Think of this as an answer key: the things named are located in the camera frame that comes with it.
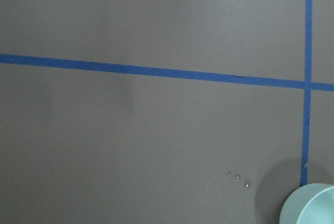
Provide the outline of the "mint green bowl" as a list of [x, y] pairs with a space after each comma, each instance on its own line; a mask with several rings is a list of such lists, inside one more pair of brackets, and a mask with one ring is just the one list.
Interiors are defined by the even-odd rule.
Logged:
[[312, 183], [295, 190], [283, 204], [279, 223], [333, 223], [333, 185]]

